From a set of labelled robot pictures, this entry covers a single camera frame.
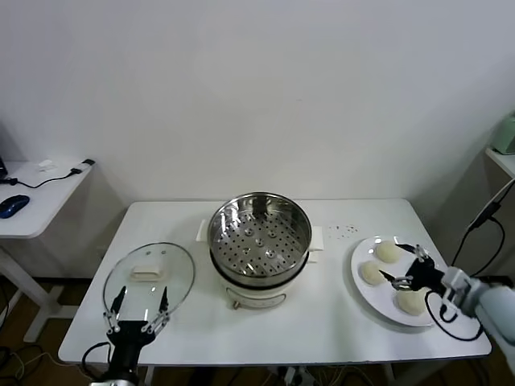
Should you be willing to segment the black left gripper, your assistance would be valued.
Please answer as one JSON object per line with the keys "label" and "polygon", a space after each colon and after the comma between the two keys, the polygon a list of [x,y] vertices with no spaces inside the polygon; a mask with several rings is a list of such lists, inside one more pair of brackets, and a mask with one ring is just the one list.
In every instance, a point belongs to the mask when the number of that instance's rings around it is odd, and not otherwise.
{"label": "black left gripper", "polygon": [[156,335],[170,320],[167,287],[164,287],[157,314],[149,321],[121,321],[118,316],[126,295],[124,285],[114,297],[111,306],[104,311],[107,338],[113,344],[113,354],[108,373],[135,372],[142,349],[155,341]]}

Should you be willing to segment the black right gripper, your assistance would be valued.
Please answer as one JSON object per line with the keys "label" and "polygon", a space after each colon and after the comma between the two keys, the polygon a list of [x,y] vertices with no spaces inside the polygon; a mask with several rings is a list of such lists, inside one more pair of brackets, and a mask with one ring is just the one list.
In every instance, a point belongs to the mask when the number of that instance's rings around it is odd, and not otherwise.
{"label": "black right gripper", "polygon": [[437,294],[445,293],[445,286],[442,283],[444,272],[435,268],[435,263],[421,245],[396,244],[396,246],[414,254],[417,259],[414,259],[405,277],[394,277],[379,270],[379,273],[395,290],[419,291],[422,288],[428,288]]}

